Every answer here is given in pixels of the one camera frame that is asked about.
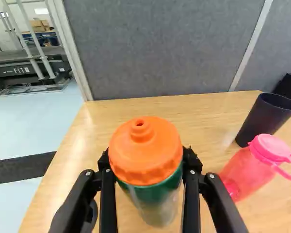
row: wooden table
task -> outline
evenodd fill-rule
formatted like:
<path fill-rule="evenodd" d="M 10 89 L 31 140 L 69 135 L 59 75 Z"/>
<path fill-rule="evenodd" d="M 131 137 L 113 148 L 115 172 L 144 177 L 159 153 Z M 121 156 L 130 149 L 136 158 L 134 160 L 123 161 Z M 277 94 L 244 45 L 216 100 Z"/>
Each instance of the wooden table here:
<path fill-rule="evenodd" d="M 198 153 L 204 164 L 203 173 L 219 172 L 239 149 L 233 139 L 259 93 L 244 91 L 84 103 L 35 193 L 20 232 L 48 232 L 54 213 L 79 173 L 86 168 L 97 170 L 97 159 L 107 148 L 113 131 L 134 117 L 153 115 L 171 121 L 183 145 L 192 145 Z M 276 135 L 291 147 L 291 119 Z M 284 167 L 291 172 L 291 165 Z M 100 195 L 95 199 L 99 204 Z M 180 211 L 171 225 L 156 229 L 142 221 L 117 185 L 116 200 L 120 233 L 178 233 L 180 230 Z M 251 233 L 291 233 L 291 181 L 280 175 L 237 203 L 237 207 Z M 202 198 L 201 222 L 202 232 L 215 232 Z M 93 232 L 98 233 L 98 224 Z"/>

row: cardboard box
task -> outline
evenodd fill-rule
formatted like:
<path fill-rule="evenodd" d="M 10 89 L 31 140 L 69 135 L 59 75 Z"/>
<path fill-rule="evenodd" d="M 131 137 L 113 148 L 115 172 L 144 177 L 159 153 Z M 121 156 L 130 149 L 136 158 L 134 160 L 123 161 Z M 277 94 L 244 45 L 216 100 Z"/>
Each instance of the cardboard box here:
<path fill-rule="evenodd" d="M 30 24 L 35 33 L 49 31 L 49 22 L 47 20 L 30 20 Z"/>

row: pink water bottle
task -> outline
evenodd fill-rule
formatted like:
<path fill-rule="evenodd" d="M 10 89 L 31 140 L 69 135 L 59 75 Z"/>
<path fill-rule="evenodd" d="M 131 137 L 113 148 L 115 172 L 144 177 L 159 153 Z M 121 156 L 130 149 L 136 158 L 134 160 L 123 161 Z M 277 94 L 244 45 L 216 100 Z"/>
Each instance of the pink water bottle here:
<path fill-rule="evenodd" d="M 283 162 L 291 163 L 289 146 L 263 133 L 240 149 L 219 175 L 232 199 L 239 201 L 268 183 L 276 173 L 291 180 L 291 175 L 280 167 Z"/>

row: pink bottle lid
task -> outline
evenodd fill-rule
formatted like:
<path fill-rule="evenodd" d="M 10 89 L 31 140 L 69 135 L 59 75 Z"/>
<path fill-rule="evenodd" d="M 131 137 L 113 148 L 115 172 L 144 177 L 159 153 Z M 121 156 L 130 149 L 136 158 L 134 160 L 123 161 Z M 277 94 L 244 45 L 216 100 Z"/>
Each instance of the pink bottle lid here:
<path fill-rule="evenodd" d="M 283 140 L 262 133 L 249 142 L 249 149 L 256 157 L 264 157 L 273 162 L 291 163 L 291 150 Z"/>
<path fill-rule="evenodd" d="M 271 166 L 283 177 L 291 180 L 291 174 L 280 167 L 282 162 L 291 163 L 291 150 L 281 139 L 270 134 L 260 134 L 249 142 L 250 152 L 261 162 Z"/>

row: bottle handle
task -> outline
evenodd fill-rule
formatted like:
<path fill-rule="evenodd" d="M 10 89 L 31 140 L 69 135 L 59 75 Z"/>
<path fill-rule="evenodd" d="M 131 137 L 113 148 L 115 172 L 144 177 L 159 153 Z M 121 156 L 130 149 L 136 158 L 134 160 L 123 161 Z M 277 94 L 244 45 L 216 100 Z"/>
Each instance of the bottle handle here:
<path fill-rule="evenodd" d="M 288 180 L 291 180 L 291 174 L 289 174 L 288 172 L 286 172 L 284 169 L 282 169 L 281 167 L 278 166 L 278 164 L 274 163 L 272 165 L 273 169 L 275 171 L 277 171 L 280 175 L 282 175 L 283 177 L 285 177 Z"/>

